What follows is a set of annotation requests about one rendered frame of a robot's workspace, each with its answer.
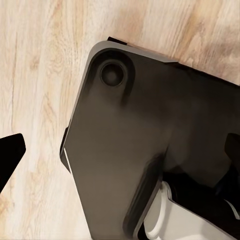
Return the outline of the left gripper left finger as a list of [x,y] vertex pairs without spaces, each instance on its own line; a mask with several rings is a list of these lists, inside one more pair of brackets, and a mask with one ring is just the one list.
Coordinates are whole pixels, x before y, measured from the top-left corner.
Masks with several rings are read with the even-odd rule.
[[26,152],[21,133],[0,139],[0,193]]

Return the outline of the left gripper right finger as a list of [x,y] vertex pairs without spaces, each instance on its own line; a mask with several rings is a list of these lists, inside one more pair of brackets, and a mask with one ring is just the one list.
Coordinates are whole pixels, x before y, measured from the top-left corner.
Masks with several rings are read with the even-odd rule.
[[224,151],[240,173],[240,135],[229,133],[227,135]]

